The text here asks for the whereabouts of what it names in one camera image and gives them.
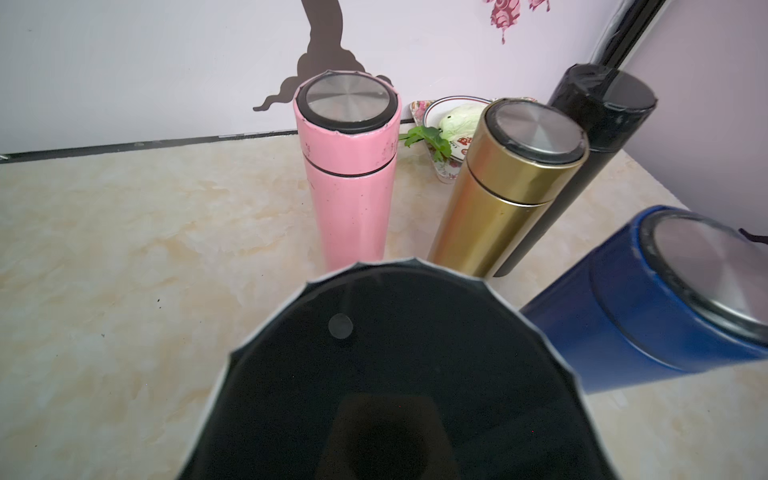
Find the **floral rectangular tray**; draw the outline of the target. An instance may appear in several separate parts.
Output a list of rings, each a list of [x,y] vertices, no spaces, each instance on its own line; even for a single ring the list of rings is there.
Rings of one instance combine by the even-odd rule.
[[[426,107],[433,101],[435,100],[416,100],[410,103],[409,110],[415,122],[415,126],[424,126],[422,124],[422,116],[426,110]],[[464,160],[459,162],[450,158],[445,162],[435,162],[433,160],[432,148],[426,145],[424,142],[422,143],[425,145],[425,148],[428,150],[430,156],[432,157],[433,166],[437,177],[444,183],[453,183],[456,180],[459,171],[461,170]]]

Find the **green plastic leaf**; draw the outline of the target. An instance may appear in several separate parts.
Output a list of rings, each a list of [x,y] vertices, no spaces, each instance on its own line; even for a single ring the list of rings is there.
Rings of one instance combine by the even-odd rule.
[[[399,135],[399,140],[406,147],[424,142],[433,150],[435,162],[445,162],[452,157],[452,147],[448,140],[441,136],[441,131],[435,127],[415,126],[406,133]]]

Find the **pink thermos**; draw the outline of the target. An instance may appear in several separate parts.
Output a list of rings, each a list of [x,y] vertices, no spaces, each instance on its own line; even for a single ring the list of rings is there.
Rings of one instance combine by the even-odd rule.
[[[382,260],[399,95],[367,73],[329,70],[299,86],[293,109],[326,269]]]

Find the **toy napa cabbage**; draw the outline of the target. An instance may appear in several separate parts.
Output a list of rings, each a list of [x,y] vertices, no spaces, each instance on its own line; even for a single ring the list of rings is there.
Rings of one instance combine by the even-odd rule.
[[[441,136],[449,142],[472,137],[484,109],[484,104],[468,103],[451,110],[438,124]]]

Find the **gold thermos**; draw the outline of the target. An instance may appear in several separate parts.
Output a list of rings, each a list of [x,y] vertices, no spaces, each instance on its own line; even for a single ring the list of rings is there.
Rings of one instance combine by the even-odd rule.
[[[482,112],[429,262],[492,277],[589,156],[586,132],[560,110],[503,98]]]

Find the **blue thermos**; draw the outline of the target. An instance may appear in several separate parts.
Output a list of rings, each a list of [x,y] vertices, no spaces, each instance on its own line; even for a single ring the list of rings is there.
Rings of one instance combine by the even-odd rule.
[[[522,308],[588,393],[767,357],[767,249],[691,211],[641,211]]]

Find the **white thermos black lid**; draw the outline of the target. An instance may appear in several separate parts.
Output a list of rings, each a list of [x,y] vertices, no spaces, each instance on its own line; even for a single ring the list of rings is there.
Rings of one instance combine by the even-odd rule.
[[[615,479],[580,381],[472,278],[418,259],[307,283],[229,355],[182,479]]]

